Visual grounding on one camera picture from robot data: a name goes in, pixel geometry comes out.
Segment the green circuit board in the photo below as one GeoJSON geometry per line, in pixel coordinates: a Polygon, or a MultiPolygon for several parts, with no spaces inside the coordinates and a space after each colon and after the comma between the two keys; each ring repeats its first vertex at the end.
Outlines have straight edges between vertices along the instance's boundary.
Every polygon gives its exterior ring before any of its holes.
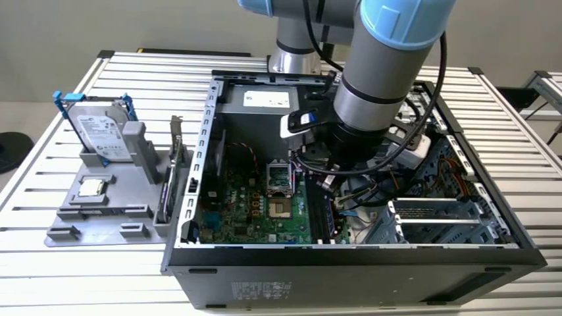
{"type": "Polygon", "coordinates": [[[218,228],[204,227],[200,239],[214,244],[309,244],[304,181],[294,183],[290,198],[268,198],[265,179],[249,186],[248,179],[228,172],[218,228]]]}

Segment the black cable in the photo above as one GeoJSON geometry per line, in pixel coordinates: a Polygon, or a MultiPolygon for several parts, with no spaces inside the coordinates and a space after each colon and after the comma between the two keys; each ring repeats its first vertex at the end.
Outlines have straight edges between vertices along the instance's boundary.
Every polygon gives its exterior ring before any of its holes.
{"type": "Polygon", "coordinates": [[[547,139],[547,142],[545,142],[547,145],[549,145],[553,142],[553,139],[556,136],[557,136],[557,133],[555,132],[552,136],[547,139]]]}
{"type": "Polygon", "coordinates": [[[301,0],[301,5],[304,7],[304,19],[306,21],[306,32],[308,32],[309,42],[312,43],[312,46],[313,46],[313,50],[316,51],[316,54],[318,55],[318,57],[325,61],[325,63],[329,64],[329,66],[332,66],[338,71],[342,71],[342,67],[337,63],[334,63],[329,59],[329,57],[324,54],[324,52],[318,48],[318,45],[317,45],[317,42],[316,42],[316,38],[313,38],[312,21],[309,19],[308,0],[301,0]]]}
{"type": "Polygon", "coordinates": [[[547,105],[547,101],[524,117],[524,120],[527,120],[535,113],[547,105]]]}
{"type": "Polygon", "coordinates": [[[357,216],[355,216],[355,215],[344,215],[344,214],[341,214],[341,216],[345,216],[345,217],[352,217],[353,219],[357,219],[359,221],[361,221],[363,223],[365,223],[365,224],[371,224],[372,222],[369,222],[369,221],[365,221],[364,219],[361,219],[360,217],[359,217],[359,215],[357,216]]]}
{"type": "Polygon", "coordinates": [[[435,107],[435,104],[436,104],[437,99],[439,99],[440,89],[443,87],[443,81],[445,79],[445,71],[447,71],[447,37],[445,37],[445,33],[443,32],[443,34],[440,36],[440,61],[439,61],[437,83],[435,84],[435,91],[433,91],[432,96],[431,96],[429,104],[427,105],[427,107],[424,109],[423,116],[421,116],[417,124],[412,128],[412,131],[405,135],[405,137],[401,141],[401,144],[397,146],[396,150],[393,150],[391,152],[391,154],[388,156],[385,156],[385,158],[379,163],[376,163],[375,166],[372,166],[371,168],[363,169],[363,170],[349,170],[349,171],[324,170],[324,169],[320,169],[320,168],[316,168],[316,167],[312,167],[310,165],[308,165],[308,163],[301,159],[298,153],[294,154],[296,162],[304,168],[306,168],[309,171],[314,171],[318,174],[326,174],[326,175],[332,175],[332,176],[357,176],[360,174],[365,174],[365,173],[377,171],[380,168],[387,166],[387,164],[389,164],[392,162],[393,158],[397,157],[400,152],[403,152],[403,150],[408,146],[409,142],[412,141],[413,137],[417,135],[417,132],[421,130],[421,127],[424,126],[424,122],[427,121],[427,119],[431,115],[432,108],[435,107]]]}
{"type": "Polygon", "coordinates": [[[417,107],[415,106],[413,102],[408,98],[405,98],[404,101],[405,101],[407,107],[409,109],[412,109],[412,111],[413,111],[413,114],[415,114],[415,122],[419,122],[419,120],[421,119],[421,113],[419,113],[417,107]]]}

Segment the label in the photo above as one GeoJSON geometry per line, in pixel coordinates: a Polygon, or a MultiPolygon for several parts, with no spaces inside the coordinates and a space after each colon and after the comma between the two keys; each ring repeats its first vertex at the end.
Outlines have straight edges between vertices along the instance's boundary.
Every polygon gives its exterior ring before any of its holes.
{"type": "Polygon", "coordinates": [[[245,107],[277,107],[288,109],[288,92],[273,91],[246,91],[244,92],[245,107]]]}
{"type": "Polygon", "coordinates": [[[236,300],[284,300],[290,292],[292,282],[232,282],[232,296],[236,300]]]}
{"type": "Polygon", "coordinates": [[[308,113],[306,114],[302,114],[301,116],[300,116],[300,125],[305,125],[305,124],[308,124],[309,123],[309,115],[308,115],[308,113]]]}
{"type": "Polygon", "coordinates": [[[82,135],[88,139],[97,155],[102,156],[106,160],[130,159],[118,126],[112,118],[78,115],[78,124],[82,135]]]}

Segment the slotted aluminum surface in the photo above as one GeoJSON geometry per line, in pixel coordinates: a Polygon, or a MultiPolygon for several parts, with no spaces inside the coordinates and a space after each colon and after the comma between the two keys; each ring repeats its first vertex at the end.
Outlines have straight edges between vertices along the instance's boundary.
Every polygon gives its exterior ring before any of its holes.
{"type": "MultiPolygon", "coordinates": [[[[186,145],[198,131],[210,69],[264,71],[261,58],[116,53],[98,59],[74,92],[134,99],[146,139],[169,146],[170,115],[184,119],[186,145]]],[[[423,68],[420,80],[435,81],[423,68]]],[[[485,77],[448,68],[443,99],[464,128],[548,266],[439,315],[562,314],[562,189],[559,161],[509,111],[485,77]]],[[[55,116],[0,194],[0,310],[6,315],[188,315],[193,312],[173,277],[160,276],[162,244],[46,248],[45,228],[80,167],[78,140],[55,116]]],[[[431,315],[433,309],[272,310],[276,315],[431,315]]]]}

